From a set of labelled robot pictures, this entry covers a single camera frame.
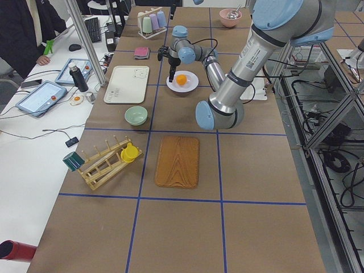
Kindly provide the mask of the orange fruit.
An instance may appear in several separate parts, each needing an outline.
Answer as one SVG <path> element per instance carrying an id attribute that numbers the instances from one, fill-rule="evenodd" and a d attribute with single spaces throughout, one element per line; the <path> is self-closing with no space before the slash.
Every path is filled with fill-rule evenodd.
<path id="1" fill-rule="evenodd" d="M 176 83 L 179 86 L 185 85 L 187 83 L 187 76 L 185 74 L 177 75 L 177 77 L 176 77 Z"/>

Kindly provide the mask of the white round plate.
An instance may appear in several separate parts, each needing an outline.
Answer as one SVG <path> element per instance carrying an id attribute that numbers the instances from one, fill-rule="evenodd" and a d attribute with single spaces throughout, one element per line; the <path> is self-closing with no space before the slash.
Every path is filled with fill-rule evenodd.
<path id="1" fill-rule="evenodd" d="M 185 75 L 187 78 L 187 81 L 184 85 L 179 85 L 177 83 L 177 77 L 179 75 Z M 178 93 L 188 93 L 193 91 L 198 86 L 198 77 L 190 72 L 190 71 L 177 71 L 175 73 L 174 79 L 172 82 L 169 82 L 169 76 L 166 78 L 166 84 L 167 86 L 174 92 Z"/>

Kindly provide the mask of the brown wooden tray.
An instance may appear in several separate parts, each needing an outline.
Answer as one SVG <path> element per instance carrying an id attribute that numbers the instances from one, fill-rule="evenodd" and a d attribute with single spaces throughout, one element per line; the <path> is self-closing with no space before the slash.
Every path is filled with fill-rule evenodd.
<path id="1" fill-rule="evenodd" d="M 159 187 L 194 189 L 199 178 L 200 141 L 189 136 L 164 136 L 155 172 Z"/>

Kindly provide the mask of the purple tumbler cup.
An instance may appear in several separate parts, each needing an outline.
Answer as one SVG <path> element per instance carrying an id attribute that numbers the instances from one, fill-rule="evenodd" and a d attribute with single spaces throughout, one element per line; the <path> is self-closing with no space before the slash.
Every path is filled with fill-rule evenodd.
<path id="1" fill-rule="evenodd" d="M 156 31 L 159 29 L 159 23 L 158 23 L 158 17 L 156 14 L 150 14 L 149 15 L 152 25 L 152 30 Z"/>

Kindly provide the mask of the white cup rack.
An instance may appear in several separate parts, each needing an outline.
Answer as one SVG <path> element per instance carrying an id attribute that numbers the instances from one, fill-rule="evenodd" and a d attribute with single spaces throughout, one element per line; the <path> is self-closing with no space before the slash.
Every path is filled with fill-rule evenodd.
<path id="1" fill-rule="evenodd" d="M 167 30 L 167 18 L 162 7 L 138 12 L 138 34 L 144 39 L 153 38 Z"/>

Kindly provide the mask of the green tumbler cup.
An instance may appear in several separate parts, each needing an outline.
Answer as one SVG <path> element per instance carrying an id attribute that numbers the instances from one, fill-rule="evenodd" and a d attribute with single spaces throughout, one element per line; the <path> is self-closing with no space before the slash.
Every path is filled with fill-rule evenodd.
<path id="1" fill-rule="evenodd" d="M 142 32 L 146 35 L 149 35 L 153 32 L 149 16 L 145 16 L 142 20 Z"/>

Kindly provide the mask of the pink bowl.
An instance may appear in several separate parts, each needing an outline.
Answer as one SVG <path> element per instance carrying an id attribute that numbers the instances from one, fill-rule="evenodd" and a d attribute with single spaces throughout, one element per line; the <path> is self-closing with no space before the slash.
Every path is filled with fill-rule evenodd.
<path id="1" fill-rule="evenodd" d="M 231 18 L 229 14 L 231 12 L 236 12 L 237 16 Z M 242 19 L 242 13 L 240 11 L 236 11 L 236 9 L 222 9 L 219 12 L 220 22 L 223 26 L 231 28 L 236 26 L 239 21 Z"/>

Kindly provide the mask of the small silver cup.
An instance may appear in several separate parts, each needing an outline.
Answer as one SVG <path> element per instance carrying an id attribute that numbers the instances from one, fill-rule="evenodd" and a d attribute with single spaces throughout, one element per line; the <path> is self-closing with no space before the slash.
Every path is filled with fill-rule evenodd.
<path id="1" fill-rule="evenodd" d="M 85 93 L 85 98 L 91 104 L 93 104 L 95 102 L 95 100 L 96 100 L 96 97 L 92 92 L 86 92 Z"/>

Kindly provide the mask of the black water bottle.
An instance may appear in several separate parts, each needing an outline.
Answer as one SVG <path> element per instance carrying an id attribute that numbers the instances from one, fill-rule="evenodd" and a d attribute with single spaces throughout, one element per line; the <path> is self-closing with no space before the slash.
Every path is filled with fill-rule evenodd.
<path id="1" fill-rule="evenodd" d="M 79 89 L 79 91 L 80 92 L 88 91 L 89 89 L 88 85 L 79 67 L 73 62 L 70 62 L 68 64 L 68 67 L 69 67 L 69 74 L 72 76 L 74 84 Z"/>

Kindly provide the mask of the yellow mug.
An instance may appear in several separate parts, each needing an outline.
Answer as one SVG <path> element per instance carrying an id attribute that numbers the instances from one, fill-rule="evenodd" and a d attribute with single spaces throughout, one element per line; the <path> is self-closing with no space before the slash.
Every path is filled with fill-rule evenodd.
<path id="1" fill-rule="evenodd" d="M 126 163 L 131 163 L 138 157 L 138 155 L 138 148 L 129 142 L 121 152 L 121 159 Z"/>

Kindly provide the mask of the fried egg toy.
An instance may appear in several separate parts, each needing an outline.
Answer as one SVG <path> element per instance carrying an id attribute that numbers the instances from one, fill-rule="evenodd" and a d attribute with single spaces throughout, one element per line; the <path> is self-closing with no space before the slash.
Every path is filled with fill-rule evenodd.
<path id="1" fill-rule="evenodd" d="M 69 103 L 72 106 L 76 106 L 76 105 L 80 105 L 82 102 L 84 101 L 84 96 L 79 95 L 79 96 L 73 96 Z"/>

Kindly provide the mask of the black computer mouse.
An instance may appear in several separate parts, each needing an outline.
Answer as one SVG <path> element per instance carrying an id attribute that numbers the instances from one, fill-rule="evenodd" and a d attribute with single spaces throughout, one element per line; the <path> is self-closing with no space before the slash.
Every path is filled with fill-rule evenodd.
<path id="1" fill-rule="evenodd" d="M 79 45 L 79 44 L 71 44 L 71 45 L 69 46 L 68 50 L 69 50 L 70 52 L 74 52 L 74 51 L 78 51 L 78 50 L 80 50 L 81 48 L 82 48 L 82 46 L 81 46 L 81 45 Z"/>

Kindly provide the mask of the wooden cup rack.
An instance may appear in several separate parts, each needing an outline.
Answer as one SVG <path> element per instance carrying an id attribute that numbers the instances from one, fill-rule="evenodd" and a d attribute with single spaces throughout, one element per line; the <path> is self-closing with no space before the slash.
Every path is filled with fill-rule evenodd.
<path id="1" fill-rule="evenodd" d="M 132 163 L 126 163 L 121 159 L 121 152 L 123 148 L 125 148 L 129 142 L 133 144 L 132 140 L 128 136 L 125 136 L 125 139 L 122 141 L 119 141 L 116 136 L 114 136 L 114 139 L 114 145 L 110 145 L 109 141 L 105 140 L 107 145 L 105 150 L 99 150 L 97 146 L 94 146 L 96 150 L 95 155 L 88 156 L 84 151 L 82 151 L 85 157 L 85 163 L 77 170 L 77 172 L 93 191 L 111 180 L 126 166 Z M 139 147 L 137 148 L 139 150 L 138 157 L 140 157 L 141 154 L 143 154 L 143 151 Z"/>

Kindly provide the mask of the near teach pendant tablet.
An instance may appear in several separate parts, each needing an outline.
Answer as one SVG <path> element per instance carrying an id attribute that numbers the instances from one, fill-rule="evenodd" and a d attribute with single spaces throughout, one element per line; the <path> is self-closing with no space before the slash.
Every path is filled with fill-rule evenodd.
<path id="1" fill-rule="evenodd" d="M 40 117 L 68 93 L 68 90 L 54 82 L 45 81 L 22 98 L 15 107 L 34 117 Z"/>

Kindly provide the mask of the person in dark clothes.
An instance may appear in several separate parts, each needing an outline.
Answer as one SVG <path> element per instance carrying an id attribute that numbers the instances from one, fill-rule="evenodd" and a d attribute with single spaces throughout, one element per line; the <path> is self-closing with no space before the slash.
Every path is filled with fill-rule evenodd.
<path id="1" fill-rule="evenodd" d="M 36 64 L 50 62 L 43 43 L 66 28 L 49 1 L 1 1 L 1 58 L 26 78 Z"/>

